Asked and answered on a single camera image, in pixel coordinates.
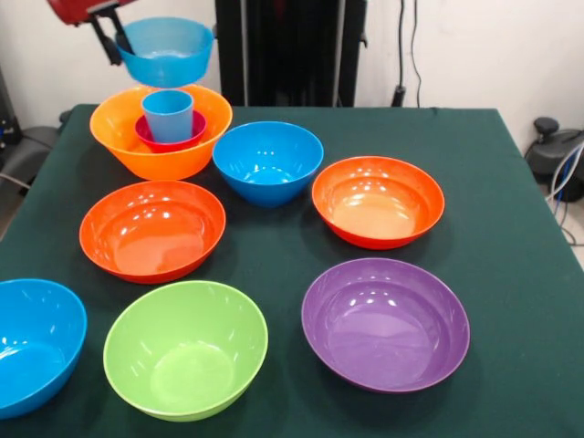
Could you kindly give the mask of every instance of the table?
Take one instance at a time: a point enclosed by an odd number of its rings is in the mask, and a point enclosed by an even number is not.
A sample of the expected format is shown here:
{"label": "table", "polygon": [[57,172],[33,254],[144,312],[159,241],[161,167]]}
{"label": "table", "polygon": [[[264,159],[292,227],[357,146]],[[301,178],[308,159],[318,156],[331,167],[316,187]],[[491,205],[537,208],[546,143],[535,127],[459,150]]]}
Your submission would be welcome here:
{"label": "table", "polygon": [[[0,279],[43,277],[79,294],[87,340],[63,391],[24,418],[0,422],[0,437],[584,436],[584,275],[494,110],[235,109],[234,125],[287,120],[312,130],[325,145],[324,164],[356,154],[412,162],[443,187],[446,211],[411,245],[371,252],[332,234],[307,194],[274,210],[254,207],[210,164],[190,181],[221,199],[228,224],[188,278],[225,282],[261,307],[266,362],[240,400],[202,422],[162,422],[130,407],[106,381],[102,348],[119,313],[153,287],[102,272],[79,248],[90,206],[138,181],[92,139],[94,108],[75,108],[0,244]],[[462,300],[472,344],[452,378],[427,391],[375,394],[312,353],[300,326],[308,285],[363,256],[428,269]]]}

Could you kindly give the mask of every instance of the blue bowl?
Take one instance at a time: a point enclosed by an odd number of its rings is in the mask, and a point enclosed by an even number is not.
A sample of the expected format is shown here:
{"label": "blue bowl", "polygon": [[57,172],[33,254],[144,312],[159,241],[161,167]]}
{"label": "blue bowl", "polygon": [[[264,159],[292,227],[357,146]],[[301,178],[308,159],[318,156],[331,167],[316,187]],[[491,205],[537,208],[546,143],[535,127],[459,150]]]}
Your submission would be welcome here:
{"label": "blue bowl", "polygon": [[277,207],[304,189],[324,149],[310,131],[281,121],[259,121],[228,131],[213,161],[227,183],[249,203]]}
{"label": "blue bowl", "polygon": [[88,328],[79,298],[58,283],[0,283],[0,420],[51,399],[77,364]]}
{"label": "blue bowl", "polygon": [[155,17],[130,23],[124,30],[135,55],[120,46],[118,50],[130,75],[142,84],[174,89],[196,82],[207,71],[214,37],[200,23]]}

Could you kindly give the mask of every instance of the red bowl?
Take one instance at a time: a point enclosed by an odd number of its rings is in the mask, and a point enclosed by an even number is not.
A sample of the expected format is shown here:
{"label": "red bowl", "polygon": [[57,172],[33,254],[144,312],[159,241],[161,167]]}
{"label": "red bowl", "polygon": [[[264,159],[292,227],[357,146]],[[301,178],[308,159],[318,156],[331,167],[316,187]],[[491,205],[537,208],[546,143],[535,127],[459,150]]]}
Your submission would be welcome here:
{"label": "red bowl", "polygon": [[207,119],[199,111],[193,111],[193,136],[185,141],[176,143],[157,143],[152,137],[150,126],[146,116],[142,116],[136,122],[136,133],[140,140],[146,144],[154,153],[177,152],[183,149],[192,148],[203,137],[207,128]]}

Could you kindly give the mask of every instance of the red robot arm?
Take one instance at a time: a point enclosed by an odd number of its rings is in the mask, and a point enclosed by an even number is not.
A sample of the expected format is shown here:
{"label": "red robot arm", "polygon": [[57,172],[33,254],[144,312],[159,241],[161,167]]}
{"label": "red robot arm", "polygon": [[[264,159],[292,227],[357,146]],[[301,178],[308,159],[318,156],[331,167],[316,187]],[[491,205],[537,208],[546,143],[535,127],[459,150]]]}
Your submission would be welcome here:
{"label": "red robot arm", "polygon": [[124,6],[133,1],[134,0],[118,0],[113,2],[104,2],[103,0],[48,0],[48,3],[63,23],[66,25],[78,25],[88,22],[95,11],[111,6]]}
{"label": "red robot arm", "polygon": [[[116,8],[124,6],[134,0],[48,0],[55,14],[66,25],[78,26],[82,23],[91,23],[93,30],[98,36],[99,42],[108,55],[111,64],[120,65],[121,55],[118,47],[129,53],[134,53],[130,41],[126,37],[126,32],[121,25]],[[116,28],[116,41],[106,36],[99,25],[99,17],[107,17]]]}

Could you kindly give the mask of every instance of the blue cup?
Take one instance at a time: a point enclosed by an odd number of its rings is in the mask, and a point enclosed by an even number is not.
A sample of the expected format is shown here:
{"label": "blue cup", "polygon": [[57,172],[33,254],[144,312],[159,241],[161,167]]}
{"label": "blue cup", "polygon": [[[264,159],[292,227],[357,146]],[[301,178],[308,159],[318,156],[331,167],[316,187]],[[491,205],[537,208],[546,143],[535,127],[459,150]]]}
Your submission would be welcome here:
{"label": "blue cup", "polygon": [[179,89],[163,89],[142,100],[152,137],[158,143],[176,143],[193,136],[193,96]]}

